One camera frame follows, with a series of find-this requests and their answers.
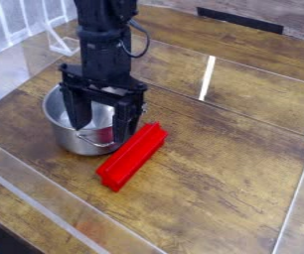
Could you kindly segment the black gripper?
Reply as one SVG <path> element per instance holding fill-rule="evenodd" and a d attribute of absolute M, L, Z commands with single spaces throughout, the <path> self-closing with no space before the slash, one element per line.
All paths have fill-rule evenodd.
<path fill-rule="evenodd" d="M 149 48 L 131 53 L 131 30 L 106 32 L 78 29 L 81 64 L 63 63 L 61 83 L 65 104 L 73 127 L 79 130 L 91 121 L 91 100 L 99 97 L 91 87 L 133 89 L 138 81 L 131 76 L 131 59 L 141 58 Z M 126 96 L 115 104 L 113 117 L 114 141 L 123 144 L 137 131 L 144 113 L 142 96 Z"/>

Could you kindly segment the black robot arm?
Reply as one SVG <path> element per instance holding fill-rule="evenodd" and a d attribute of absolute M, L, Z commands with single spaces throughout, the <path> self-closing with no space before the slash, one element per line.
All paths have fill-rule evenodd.
<path fill-rule="evenodd" d="M 131 30 L 138 0 L 75 0 L 81 63 L 62 64 L 61 82 L 71 125 L 82 129 L 93 120 L 91 104 L 114 108 L 114 142 L 134 135 L 144 112 L 148 85 L 131 75 Z"/>

